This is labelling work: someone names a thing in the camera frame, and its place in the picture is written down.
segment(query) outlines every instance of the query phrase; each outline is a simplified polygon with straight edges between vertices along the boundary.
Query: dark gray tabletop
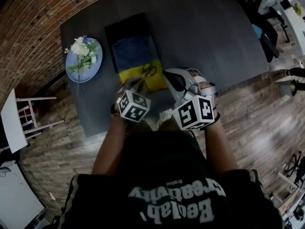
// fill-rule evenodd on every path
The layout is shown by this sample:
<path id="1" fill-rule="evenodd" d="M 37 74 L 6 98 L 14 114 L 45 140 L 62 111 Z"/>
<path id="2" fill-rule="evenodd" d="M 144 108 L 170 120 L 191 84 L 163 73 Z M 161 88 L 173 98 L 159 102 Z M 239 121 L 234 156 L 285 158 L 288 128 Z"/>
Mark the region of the dark gray tabletop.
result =
<path id="1" fill-rule="evenodd" d="M 99 0 L 61 25 L 62 48 L 87 35 L 103 46 L 97 74 L 77 84 L 69 81 L 82 127 L 87 136 L 106 131 L 110 106 L 120 86 L 104 27 L 145 12 L 163 68 L 193 67 L 218 90 L 268 71 L 268 64 L 252 26 L 235 0 Z M 154 93 L 154 112 L 172 107 L 170 92 Z"/>

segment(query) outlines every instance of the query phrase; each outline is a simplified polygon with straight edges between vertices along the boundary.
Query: folded cloth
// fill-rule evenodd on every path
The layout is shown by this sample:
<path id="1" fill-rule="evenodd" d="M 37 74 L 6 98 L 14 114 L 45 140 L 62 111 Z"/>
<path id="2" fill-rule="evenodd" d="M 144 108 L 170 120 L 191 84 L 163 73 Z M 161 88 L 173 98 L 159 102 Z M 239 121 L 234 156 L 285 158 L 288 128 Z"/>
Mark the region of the folded cloth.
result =
<path id="1" fill-rule="evenodd" d="M 118 40 L 112 45 L 118 72 L 143 66 L 153 60 L 147 36 L 133 36 Z"/>
<path id="2" fill-rule="evenodd" d="M 152 60 L 151 66 L 156 67 L 156 73 L 153 76 L 144 79 L 149 92 L 156 92 L 167 88 L 167 84 L 163 78 L 163 70 L 160 60 Z M 138 66 L 125 71 L 119 72 L 121 82 L 124 83 L 130 78 L 140 78 L 143 75 L 143 66 Z"/>

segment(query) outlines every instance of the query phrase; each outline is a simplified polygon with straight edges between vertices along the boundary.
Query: white table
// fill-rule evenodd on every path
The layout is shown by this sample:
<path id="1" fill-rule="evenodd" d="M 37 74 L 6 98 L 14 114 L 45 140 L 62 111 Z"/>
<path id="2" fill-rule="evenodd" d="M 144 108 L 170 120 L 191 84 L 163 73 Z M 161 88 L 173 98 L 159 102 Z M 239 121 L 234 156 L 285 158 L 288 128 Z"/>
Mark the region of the white table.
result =
<path id="1" fill-rule="evenodd" d="M 27 139 L 40 135 L 41 132 L 35 133 L 30 136 L 25 136 L 26 134 L 36 132 L 38 130 L 51 127 L 60 123 L 63 123 L 64 120 L 60 120 L 51 124 L 43 125 L 43 126 L 37 126 L 35 114 L 32 108 L 31 101 L 37 101 L 37 100 L 47 100 L 47 99 L 56 99 L 57 97 L 36 97 L 36 98 L 16 98 L 15 96 L 15 89 L 12 89 L 9 97 L 7 98 L 2 110 L 1 110 L 1 118 L 3 123 L 3 128 L 5 132 L 6 139 L 9 143 L 9 147 L 12 153 L 15 153 L 16 151 L 22 149 L 25 147 L 28 142 Z M 17 108 L 17 102 L 28 102 L 28 106 L 18 110 Z M 25 110 L 29 109 L 30 114 L 25 114 Z M 22 116 L 19 116 L 19 113 L 24 112 L 24 116 L 30 116 L 31 120 L 26 119 L 26 123 L 21 124 L 20 118 Z M 33 123 L 35 128 L 24 131 L 22 127 L 29 125 Z"/>
<path id="2" fill-rule="evenodd" d="M 11 91 L 1 110 L 1 118 L 10 150 L 12 153 L 15 153 L 25 147 L 28 142 L 20 122 L 14 89 Z"/>
<path id="3" fill-rule="evenodd" d="M 300 221 L 300 220 L 297 220 L 294 216 L 292 218 L 290 218 L 289 221 L 292 225 L 292 229 L 301 229 L 302 226 L 305 224 L 305 219 Z"/>
<path id="4" fill-rule="evenodd" d="M 277 2 L 277 4 L 283 19 L 292 31 L 292 37 L 296 44 L 296 51 L 294 54 L 296 56 L 305 55 L 305 22 L 303 18 L 296 14 L 294 8 L 290 7 L 285 10 L 280 2 Z"/>

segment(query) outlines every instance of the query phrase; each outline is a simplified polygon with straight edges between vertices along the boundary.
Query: table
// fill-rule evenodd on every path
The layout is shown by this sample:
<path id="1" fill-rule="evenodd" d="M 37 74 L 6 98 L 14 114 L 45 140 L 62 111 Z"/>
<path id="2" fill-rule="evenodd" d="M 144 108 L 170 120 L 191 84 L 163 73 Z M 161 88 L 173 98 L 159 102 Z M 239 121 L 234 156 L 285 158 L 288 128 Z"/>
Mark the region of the table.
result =
<path id="1" fill-rule="evenodd" d="M 10 150 L 15 153 L 25 147 L 28 142 L 21 126 L 14 89 L 2 108 L 1 118 Z"/>
<path id="2" fill-rule="evenodd" d="M 303 192 L 302 195 L 299 197 L 299 199 L 290 207 L 289 213 L 288 214 L 284 214 L 282 216 L 283 221 L 285 221 L 288 217 L 290 218 L 289 221 L 290 221 L 293 229 L 300 229 L 305 224 L 305 220 L 302 220 L 302 221 L 297 220 L 295 218 L 295 216 L 293 215 L 294 210 L 300 204 L 300 202 L 301 202 L 301 200 L 302 200 L 304 195 L 305 195 L 305 192 Z"/>
<path id="3" fill-rule="evenodd" d="M 305 22 L 303 18 L 296 14 L 293 7 L 285 10 L 280 2 L 277 2 L 277 5 L 279 6 L 283 19 L 292 31 L 292 37 L 296 44 L 296 51 L 294 54 L 296 56 L 305 55 Z"/>
<path id="4" fill-rule="evenodd" d="M 99 0 L 61 25 L 63 51 L 81 35 L 96 38 L 104 47 L 102 66 L 81 84 L 80 97 L 77 84 L 69 80 L 86 136 L 108 129 L 120 85 L 104 27 L 141 12 L 151 26 L 163 68 L 197 68 L 219 91 L 269 70 L 251 23 L 235 0 Z M 148 98 L 160 109 L 173 107 L 168 90 Z"/>

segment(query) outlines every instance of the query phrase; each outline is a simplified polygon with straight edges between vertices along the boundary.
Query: scissors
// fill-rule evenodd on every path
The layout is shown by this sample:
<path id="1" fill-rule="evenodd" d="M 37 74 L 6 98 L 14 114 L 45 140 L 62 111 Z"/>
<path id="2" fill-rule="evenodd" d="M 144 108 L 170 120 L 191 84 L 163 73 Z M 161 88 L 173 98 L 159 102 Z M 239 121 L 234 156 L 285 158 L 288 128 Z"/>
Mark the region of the scissors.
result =
<path id="1" fill-rule="evenodd" d="M 152 66 L 151 63 L 144 65 L 142 68 L 142 77 L 132 83 L 132 88 L 136 89 L 136 92 L 138 93 L 141 92 L 143 89 L 145 78 L 155 75 L 156 72 L 157 68 L 155 66 Z"/>
<path id="2" fill-rule="evenodd" d="M 142 78 L 151 77 L 151 76 L 155 75 L 156 72 L 157 72 L 156 66 L 152 66 L 151 63 L 148 63 L 148 64 L 144 65 L 142 68 Z"/>

